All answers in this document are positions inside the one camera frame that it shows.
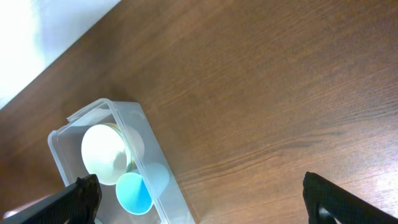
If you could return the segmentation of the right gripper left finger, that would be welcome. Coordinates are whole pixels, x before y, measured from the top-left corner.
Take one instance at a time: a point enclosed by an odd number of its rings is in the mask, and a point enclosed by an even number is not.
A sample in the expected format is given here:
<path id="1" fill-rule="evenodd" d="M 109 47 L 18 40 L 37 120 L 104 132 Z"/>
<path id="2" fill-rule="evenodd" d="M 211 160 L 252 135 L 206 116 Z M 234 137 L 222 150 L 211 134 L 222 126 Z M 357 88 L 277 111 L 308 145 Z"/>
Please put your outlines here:
<path id="1" fill-rule="evenodd" d="M 5 218 L 1 224 L 94 224 L 102 197 L 94 174 Z"/>

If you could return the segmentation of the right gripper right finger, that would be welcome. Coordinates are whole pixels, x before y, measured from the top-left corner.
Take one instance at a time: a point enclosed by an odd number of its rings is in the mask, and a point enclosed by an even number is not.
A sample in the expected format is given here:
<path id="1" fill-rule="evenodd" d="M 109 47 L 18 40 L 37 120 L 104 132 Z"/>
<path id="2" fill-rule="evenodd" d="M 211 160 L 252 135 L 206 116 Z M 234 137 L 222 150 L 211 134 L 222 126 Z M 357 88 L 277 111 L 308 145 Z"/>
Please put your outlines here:
<path id="1" fill-rule="evenodd" d="M 322 176 L 306 172 L 303 199 L 309 223 L 397 223 L 397 218 Z"/>

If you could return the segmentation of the blue plastic cup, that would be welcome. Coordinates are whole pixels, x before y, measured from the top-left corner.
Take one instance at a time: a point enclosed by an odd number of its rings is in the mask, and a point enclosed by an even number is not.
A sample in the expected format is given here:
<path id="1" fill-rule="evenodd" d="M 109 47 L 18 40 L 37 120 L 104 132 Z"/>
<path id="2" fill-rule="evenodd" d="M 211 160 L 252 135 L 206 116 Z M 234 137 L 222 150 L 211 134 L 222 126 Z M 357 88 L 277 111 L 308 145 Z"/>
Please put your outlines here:
<path id="1" fill-rule="evenodd" d="M 154 192 L 160 196 L 169 184 L 168 170 L 158 163 L 147 166 L 150 176 L 155 178 Z M 120 176 L 116 183 L 116 197 L 123 209 L 133 215 L 144 215 L 154 205 L 143 177 L 136 169 Z"/>

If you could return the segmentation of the white bowl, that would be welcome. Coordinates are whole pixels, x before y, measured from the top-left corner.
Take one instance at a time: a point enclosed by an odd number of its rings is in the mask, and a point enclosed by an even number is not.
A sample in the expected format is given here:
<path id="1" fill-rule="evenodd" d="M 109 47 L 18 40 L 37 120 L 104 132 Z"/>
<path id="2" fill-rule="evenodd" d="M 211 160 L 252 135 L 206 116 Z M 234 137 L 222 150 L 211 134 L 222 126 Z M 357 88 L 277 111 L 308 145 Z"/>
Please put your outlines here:
<path id="1" fill-rule="evenodd" d="M 103 185 L 114 185 L 126 173 L 113 167 L 114 152 L 111 149 L 111 138 L 115 132 L 106 125 L 96 124 L 90 127 L 81 142 L 81 156 L 89 174 L 97 175 Z"/>

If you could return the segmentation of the mint green bowl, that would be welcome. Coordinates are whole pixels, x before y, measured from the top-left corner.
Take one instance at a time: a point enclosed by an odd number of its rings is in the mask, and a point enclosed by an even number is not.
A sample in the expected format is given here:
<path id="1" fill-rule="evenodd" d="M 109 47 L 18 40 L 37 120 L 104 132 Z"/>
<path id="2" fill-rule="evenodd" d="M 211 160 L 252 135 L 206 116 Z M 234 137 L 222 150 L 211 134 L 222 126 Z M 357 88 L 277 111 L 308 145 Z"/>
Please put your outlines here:
<path id="1" fill-rule="evenodd" d="M 115 123 L 106 123 L 114 132 L 114 137 L 111 138 L 111 149 L 114 152 L 113 167 L 121 170 L 125 168 L 126 172 L 130 172 L 134 167 L 134 158 L 132 151 L 124 139 L 124 133 L 121 128 Z"/>

